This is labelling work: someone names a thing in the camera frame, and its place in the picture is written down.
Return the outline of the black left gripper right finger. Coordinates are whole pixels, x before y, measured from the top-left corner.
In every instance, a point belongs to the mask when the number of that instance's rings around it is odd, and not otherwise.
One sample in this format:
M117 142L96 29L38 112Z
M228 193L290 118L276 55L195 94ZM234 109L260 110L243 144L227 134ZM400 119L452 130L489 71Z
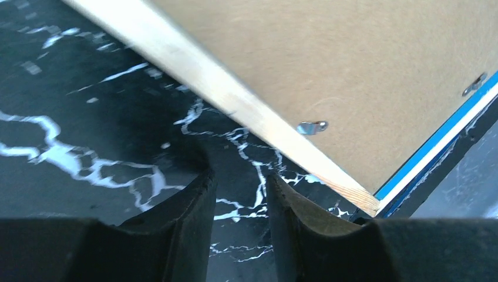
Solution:
M343 220L267 177L278 281L496 281L497 220Z

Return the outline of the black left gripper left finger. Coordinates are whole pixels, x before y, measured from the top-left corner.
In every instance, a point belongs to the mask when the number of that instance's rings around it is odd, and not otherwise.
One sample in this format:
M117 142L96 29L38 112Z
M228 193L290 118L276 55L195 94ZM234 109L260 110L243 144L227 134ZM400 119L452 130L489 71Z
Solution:
M121 225L1 220L2 281L205 281L217 183L207 169Z

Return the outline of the blue wooden picture frame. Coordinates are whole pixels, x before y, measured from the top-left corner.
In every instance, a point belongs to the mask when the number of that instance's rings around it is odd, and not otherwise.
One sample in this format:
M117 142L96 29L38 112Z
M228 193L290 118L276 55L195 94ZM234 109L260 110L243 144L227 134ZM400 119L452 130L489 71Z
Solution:
M377 216L497 96L497 71L375 192L370 192L297 132L158 1L69 1L68 5L280 150L356 207Z

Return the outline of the brown cardboard backing board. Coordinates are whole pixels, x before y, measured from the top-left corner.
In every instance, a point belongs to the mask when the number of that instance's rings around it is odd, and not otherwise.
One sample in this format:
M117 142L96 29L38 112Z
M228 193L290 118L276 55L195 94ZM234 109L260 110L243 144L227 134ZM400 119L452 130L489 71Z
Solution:
M497 71L496 1L157 4L370 192Z

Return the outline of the silver metal turn clip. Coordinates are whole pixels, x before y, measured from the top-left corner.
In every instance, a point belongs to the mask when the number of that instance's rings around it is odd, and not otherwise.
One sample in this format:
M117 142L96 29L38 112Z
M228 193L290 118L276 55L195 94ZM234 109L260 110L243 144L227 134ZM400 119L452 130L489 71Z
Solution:
M301 122L297 126L297 132L302 135L316 135L328 128L327 121Z

